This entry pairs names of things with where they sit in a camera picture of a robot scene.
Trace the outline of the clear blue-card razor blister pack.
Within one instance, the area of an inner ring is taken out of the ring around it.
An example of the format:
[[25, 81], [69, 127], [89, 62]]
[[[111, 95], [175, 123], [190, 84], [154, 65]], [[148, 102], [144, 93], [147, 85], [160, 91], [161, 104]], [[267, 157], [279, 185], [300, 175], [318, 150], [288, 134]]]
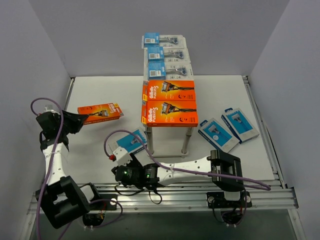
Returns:
[[193, 81], [194, 75], [190, 63], [150, 62], [144, 66], [143, 79], [145, 81]]

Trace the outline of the Gillette SkinGuard blister pack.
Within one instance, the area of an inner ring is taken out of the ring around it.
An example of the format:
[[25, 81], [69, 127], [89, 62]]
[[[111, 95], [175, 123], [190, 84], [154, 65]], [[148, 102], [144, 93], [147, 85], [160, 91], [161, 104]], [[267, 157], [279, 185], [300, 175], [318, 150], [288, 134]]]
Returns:
[[162, 46], [147, 47], [144, 49], [144, 64], [148, 63], [190, 63], [187, 48], [165, 48]]

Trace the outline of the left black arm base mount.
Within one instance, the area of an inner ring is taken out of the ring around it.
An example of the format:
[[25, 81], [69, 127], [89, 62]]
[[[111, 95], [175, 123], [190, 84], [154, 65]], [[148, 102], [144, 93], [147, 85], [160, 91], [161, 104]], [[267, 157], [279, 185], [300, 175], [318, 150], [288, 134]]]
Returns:
[[104, 213], [105, 211], [115, 211], [117, 209], [118, 200], [117, 194], [103, 194], [101, 196], [95, 196], [90, 201], [90, 210], [99, 211]]

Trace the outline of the orange Fusion5 razor box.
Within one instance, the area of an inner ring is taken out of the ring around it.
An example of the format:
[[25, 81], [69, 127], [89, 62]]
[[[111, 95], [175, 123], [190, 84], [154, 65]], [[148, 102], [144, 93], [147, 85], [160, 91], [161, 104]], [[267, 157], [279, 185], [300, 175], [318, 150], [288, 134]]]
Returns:
[[77, 108], [77, 112], [80, 115], [88, 115], [88, 118], [84, 121], [84, 125], [118, 120], [124, 116], [117, 103], [81, 106]]
[[142, 100], [147, 101], [195, 101], [193, 80], [149, 80], [142, 85]]
[[197, 127], [198, 113], [195, 101], [143, 101], [141, 122], [146, 127]]

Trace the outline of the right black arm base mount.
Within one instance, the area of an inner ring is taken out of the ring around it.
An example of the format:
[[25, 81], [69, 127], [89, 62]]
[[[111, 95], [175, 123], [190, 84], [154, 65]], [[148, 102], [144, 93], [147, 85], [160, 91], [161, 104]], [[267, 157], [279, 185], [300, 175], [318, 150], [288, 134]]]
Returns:
[[207, 206], [210, 209], [251, 208], [250, 193], [247, 191], [216, 191], [206, 193]]

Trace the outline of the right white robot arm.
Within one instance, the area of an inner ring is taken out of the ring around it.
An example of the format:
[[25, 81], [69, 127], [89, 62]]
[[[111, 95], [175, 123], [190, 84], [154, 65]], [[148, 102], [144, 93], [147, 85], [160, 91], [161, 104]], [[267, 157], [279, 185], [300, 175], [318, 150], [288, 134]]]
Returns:
[[116, 158], [117, 166], [111, 172], [123, 186], [135, 186], [156, 192], [171, 184], [204, 181], [212, 182], [222, 190], [222, 200], [234, 206], [244, 191], [241, 160], [221, 150], [211, 150], [209, 156], [178, 163], [149, 163], [143, 166], [132, 153]]

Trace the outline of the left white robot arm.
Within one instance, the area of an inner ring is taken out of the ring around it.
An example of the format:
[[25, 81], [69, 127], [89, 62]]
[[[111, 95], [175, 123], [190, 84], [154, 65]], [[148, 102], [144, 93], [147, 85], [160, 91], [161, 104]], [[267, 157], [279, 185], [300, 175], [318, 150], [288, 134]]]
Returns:
[[69, 152], [68, 134], [78, 133], [88, 117], [48, 109], [36, 117], [42, 129], [40, 150], [45, 157], [45, 174], [48, 175], [40, 207], [55, 229], [97, 209], [101, 203], [101, 196], [92, 183], [78, 186], [63, 170], [63, 161]]

